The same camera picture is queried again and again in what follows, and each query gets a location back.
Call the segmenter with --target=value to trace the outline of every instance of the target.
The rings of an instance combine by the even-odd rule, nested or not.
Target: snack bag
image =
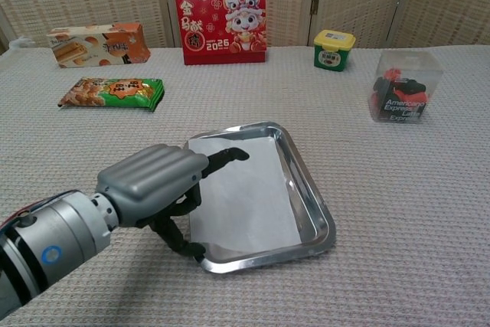
[[[84,77],[64,95],[58,106],[148,107],[154,111],[164,92],[162,80]]]

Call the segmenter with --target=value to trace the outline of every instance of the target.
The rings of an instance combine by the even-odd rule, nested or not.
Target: textured cloth surface
[[[430,50],[446,72],[416,125],[369,115],[379,50],[353,50],[341,73],[313,67],[310,47],[273,47],[265,64],[193,67],[180,49],[80,69],[60,69],[48,49],[0,59],[2,219],[69,188],[91,193],[101,169],[146,146],[272,120],[337,225],[328,253],[227,275],[173,254],[149,229],[119,229],[110,248],[0,325],[488,326],[490,47]],[[154,113],[58,109],[85,76],[162,78],[167,92]]]

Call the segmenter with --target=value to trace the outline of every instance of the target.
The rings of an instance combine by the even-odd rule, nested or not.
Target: white paper
[[[189,149],[212,155],[238,147],[250,155],[200,181],[202,204],[191,212],[192,241],[256,253],[301,243],[273,138],[192,139]]]

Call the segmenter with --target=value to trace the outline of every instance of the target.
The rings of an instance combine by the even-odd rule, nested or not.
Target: orange snack box
[[[47,38],[62,68],[145,63],[150,57],[137,22],[53,28]]]

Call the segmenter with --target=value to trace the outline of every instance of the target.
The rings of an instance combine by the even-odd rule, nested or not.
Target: robotic hand
[[[109,246],[118,226],[148,225],[175,252],[202,257],[171,216],[201,204],[201,179],[248,158],[238,148],[205,156],[151,146],[102,170],[91,197],[67,191],[16,212],[0,227],[0,320]]]

